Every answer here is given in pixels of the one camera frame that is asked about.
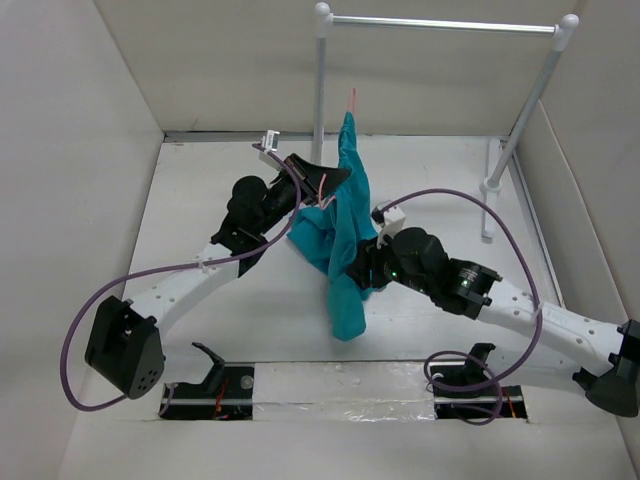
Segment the teal t shirt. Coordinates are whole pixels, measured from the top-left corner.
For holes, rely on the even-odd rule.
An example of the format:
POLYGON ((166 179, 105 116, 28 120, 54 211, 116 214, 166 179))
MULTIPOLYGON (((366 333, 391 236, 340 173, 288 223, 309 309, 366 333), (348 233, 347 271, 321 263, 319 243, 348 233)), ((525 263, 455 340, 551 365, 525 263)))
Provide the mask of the teal t shirt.
POLYGON ((351 171, 328 207, 308 207, 297 215, 288 239, 305 260, 327 275, 327 310, 334 338, 348 342, 366 330, 364 301, 371 291, 361 289, 346 273, 358 244, 376 236, 370 218, 371 193, 357 149, 356 120, 344 116, 338 135, 338 166, 351 171))

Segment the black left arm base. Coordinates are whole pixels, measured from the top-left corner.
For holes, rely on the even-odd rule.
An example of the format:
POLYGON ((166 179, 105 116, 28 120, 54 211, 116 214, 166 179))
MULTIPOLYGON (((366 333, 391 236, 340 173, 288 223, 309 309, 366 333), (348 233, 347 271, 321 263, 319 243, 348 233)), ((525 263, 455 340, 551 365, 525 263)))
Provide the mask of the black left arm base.
POLYGON ((168 351, 158 416, 163 420, 253 418, 255 365, 227 362, 202 343, 168 351))

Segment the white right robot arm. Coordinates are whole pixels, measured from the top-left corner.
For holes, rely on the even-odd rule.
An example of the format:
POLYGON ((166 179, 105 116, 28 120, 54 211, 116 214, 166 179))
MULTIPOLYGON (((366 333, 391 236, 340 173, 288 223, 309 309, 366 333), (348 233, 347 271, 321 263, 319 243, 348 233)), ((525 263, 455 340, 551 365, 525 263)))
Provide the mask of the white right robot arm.
POLYGON ((399 283, 443 311, 528 336, 550 356, 530 370, 577 385, 596 407, 621 417, 639 414, 639 324, 600 322, 548 303, 536 304, 497 272, 451 258, 423 229, 361 242, 347 275, 364 288, 399 283))

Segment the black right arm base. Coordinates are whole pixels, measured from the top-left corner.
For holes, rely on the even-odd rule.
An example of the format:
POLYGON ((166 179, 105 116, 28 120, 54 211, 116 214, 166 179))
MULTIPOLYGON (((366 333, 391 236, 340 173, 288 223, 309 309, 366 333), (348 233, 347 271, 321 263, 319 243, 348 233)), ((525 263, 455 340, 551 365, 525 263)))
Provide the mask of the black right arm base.
POLYGON ((476 343, 465 355, 435 355, 424 363, 437 420, 456 419, 482 426, 498 419, 528 419, 519 385, 476 387, 490 380, 491 373, 499 372, 497 367, 487 369, 495 349, 492 343, 476 343))

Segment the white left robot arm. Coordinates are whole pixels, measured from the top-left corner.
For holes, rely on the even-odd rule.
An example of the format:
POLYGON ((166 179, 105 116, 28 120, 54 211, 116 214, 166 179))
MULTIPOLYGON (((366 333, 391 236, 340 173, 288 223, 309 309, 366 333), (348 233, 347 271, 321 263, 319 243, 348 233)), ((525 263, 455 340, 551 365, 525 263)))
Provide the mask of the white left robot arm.
POLYGON ((257 176, 239 179, 219 231, 192 266, 127 300, 109 297, 100 303, 86 363, 131 400, 158 383, 189 384, 205 397, 216 394, 222 387, 223 359, 199 342, 166 346, 164 337, 200 302, 257 264, 272 244, 267 232, 301 205, 327 199, 350 174, 347 168, 318 166, 291 154, 271 183, 257 176))

